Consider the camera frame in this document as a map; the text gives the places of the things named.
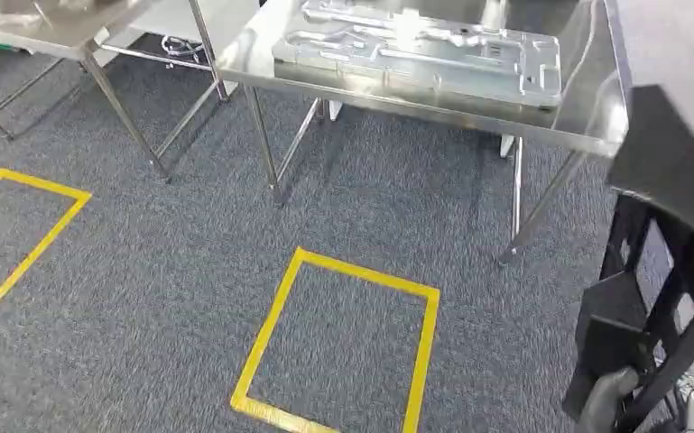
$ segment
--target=yellow tape square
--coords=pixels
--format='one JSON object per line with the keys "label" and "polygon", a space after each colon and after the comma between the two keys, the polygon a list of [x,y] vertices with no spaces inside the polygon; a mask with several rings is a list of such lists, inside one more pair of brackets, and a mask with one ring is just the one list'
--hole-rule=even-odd
{"label": "yellow tape square", "polygon": [[55,194],[60,194],[62,196],[67,196],[76,199],[73,206],[65,212],[65,215],[60,218],[60,221],[54,225],[54,227],[49,231],[49,233],[43,237],[43,239],[32,249],[27,257],[14,269],[14,271],[6,277],[6,280],[0,286],[0,300],[6,293],[20,280],[20,277],[31,267],[33,262],[35,262],[41,254],[46,250],[49,245],[54,241],[57,235],[60,234],[62,229],[70,222],[71,219],[81,210],[84,205],[91,198],[91,193],[82,191],[80,189],[74,189],[60,185],[59,183],[54,183],[48,180],[43,180],[35,178],[34,176],[29,176],[27,174],[18,173],[16,171],[11,171],[8,169],[0,169],[0,180],[12,180],[17,183],[22,183],[37,189],[44,189]]}
{"label": "yellow tape square", "polygon": [[421,417],[421,400],[423,399],[423,387],[426,382],[426,372],[429,367],[429,359],[431,356],[431,341],[434,338],[434,327],[437,323],[437,307],[440,304],[440,291],[417,282],[407,281],[351,263],[331,259],[324,255],[304,251],[300,247],[296,248],[296,252],[293,254],[293,258],[291,258],[291,264],[288,265],[288,270],[286,270],[282,277],[272,308],[270,309],[270,314],[262,325],[259,336],[251,347],[251,353],[245,361],[243,372],[240,373],[240,379],[237,381],[235,391],[230,399],[232,408],[290,432],[338,432],[333,428],[323,426],[315,421],[293,415],[267,403],[254,400],[247,395],[251,387],[251,380],[254,378],[256,369],[262,362],[264,349],[266,349],[272,337],[275,324],[280,318],[282,307],[288,299],[291,286],[296,279],[296,274],[302,263],[313,264],[333,272],[344,273],[375,284],[404,291],[411,295],[426,298],[426,310],[424,312],[423,325],[421,328],[421,341],[419,342],[419,350],[416,355],[415,366],[413,367],[411,391],[408,396],[408,405],[405,409],[405,419],[403,421],[403,433],[415,432],[418,428],[419,418]]}

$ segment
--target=black metal frame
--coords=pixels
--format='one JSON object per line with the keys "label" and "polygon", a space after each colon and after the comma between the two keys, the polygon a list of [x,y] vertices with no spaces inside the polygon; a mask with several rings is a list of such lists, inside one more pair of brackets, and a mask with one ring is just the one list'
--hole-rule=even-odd
{"label": "black metal frame", "polygon": [[[578,364],[564,401],[577,419],[602,376],[633,368],[638,386],[610,422],[621,433],[636,430],[694,363],[694,316],[683,330],[677,324],[684,296],[694,304],[694,136],[659,88],[634,91],[633,117],[610,171],[610,183],[622,194],[600,281],[583,295]],[[648,312],[636,271],[652,226],[662,234],[672,267]],[[664,352],[662,361],[655,361],[655,350]]]}

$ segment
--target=machined metal part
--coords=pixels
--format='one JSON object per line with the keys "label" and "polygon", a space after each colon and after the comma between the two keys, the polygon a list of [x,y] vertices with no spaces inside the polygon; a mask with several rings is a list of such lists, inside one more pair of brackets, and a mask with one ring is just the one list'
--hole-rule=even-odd
{"label": "machined metal part", "polygon": [[276,59],[339,73],[379,78],[385,86],[529,106],[561,101],[556,37],[456,23],[355,5],[304,3],[273,46]]}

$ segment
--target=stainless steel table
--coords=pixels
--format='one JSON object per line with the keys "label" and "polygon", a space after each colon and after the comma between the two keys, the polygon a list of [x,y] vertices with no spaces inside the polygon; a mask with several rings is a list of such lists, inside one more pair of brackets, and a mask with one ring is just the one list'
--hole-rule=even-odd
{"label": "stainless steel table", "polygon": [[[400,12],[418,9],[420,15],[455,22],[482,23],[557,36],[561,47],[561,106],[506,104],[426,88],[388,88],[380,80],[326,69],[276,62],[272,46],[283,35],[301,0],[269,0],[217,59],[223,78],[245,85],[246,96],[262,143],[269,186],[282,203],[280,181],[311,120],[325,115],[325,101],[417,116],[465,128],[518,137],[514,146],[514,206],[512,240],[507,260],[531,237],[538,217],[567,185],[590,153],[612,157],[628,127],[625,93],[630,87],[625,48],[614,0],[362,0],[363,4]],[[254,88],[289,89],[315,96],[283,161],[275,164]],[[521,179],[523,143],[559,144],[571,150],[536,207],[522,220]]]}
{"label": "stainless steel table", "polygon": [[[95,2],[94,5],[83,10],[70,11],[67,9],[54,9],[42,13],[42,20],[39,25],[23,27],[18,25],[0,25],[0,43],[11,45],[28,51],[41,52],[61,59],[79,61],[86,71],[94,78],[99,87],[105,93],[110,105],[113,106],[121,121],[134,138],[139,147],[142,148],[148,162],[166,180],[170,177],[169,172],[164,167],[161,157],[177,135],[184,129],[187,123],[198,112],[200,107],[208,100],[208,97],[217,91],[219,99],[227,98],[224,83],[219,79],[214,67],[213,50],[211,41],[208,38],[208,31],[203,21],[202,14],[198,5],[198,0],[187,0],[192,9],[196,24],[206,48],[206,55],[210,65],[204,67],[213,72],[214,79],[211,86],[199,97],[193,107],[182,117],[176,127],[169,133],[166,139],[157,147],[148,144],[142,133],[134,125],[131,116],[121,104],[116,96],[110,81],[107,79],[105,71],[94,58],[94,52],[100,49],[107,49],[103,42],[111,36],[120,33],[125,27],[139,14],[144,12],[154,0],[106,0]],[[190,67],[188,62],[179,62],[183,66]],[[43,71],[37,78],[26,83],[20,90],[9,96],[0,103],[0,109],[14,100],[20,93],[24,92],[36,80],[43,77],[57,65],[54,62]],[[0,130],[8,136],[8,133],[0,125]]]}

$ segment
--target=gray carpet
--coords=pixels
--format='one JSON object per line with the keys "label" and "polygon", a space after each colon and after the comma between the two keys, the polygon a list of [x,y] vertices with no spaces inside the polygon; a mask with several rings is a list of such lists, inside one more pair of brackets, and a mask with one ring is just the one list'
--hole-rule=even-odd
{"label": "gray carpet", "polygon": [[[0,94],[45,61],[0,52]],[[208,84],[136,59],[108,69],[149,139]],[[260,98],[280,156],[308,101]],[[499,267],[512,167],[489,134],[345,107],[307,133],[278,209],[241,92],[178,140],[169,186],[71,63],[0,119],[20,134],[0,139],[0,167],[94,195],[0,303],[0,432],[277,431],[229,397],[297,245],[440,289],[420,431],[571,431],[574,323],[614,201],[603,161]],[[526,206],[563,157],[528,143]],[[33,223],[0,237],[1,271],[67,206],[20,191],[0,190],[0,218]],[[397,431],[421,305],[303,269],[251,395],[344,431]]]}

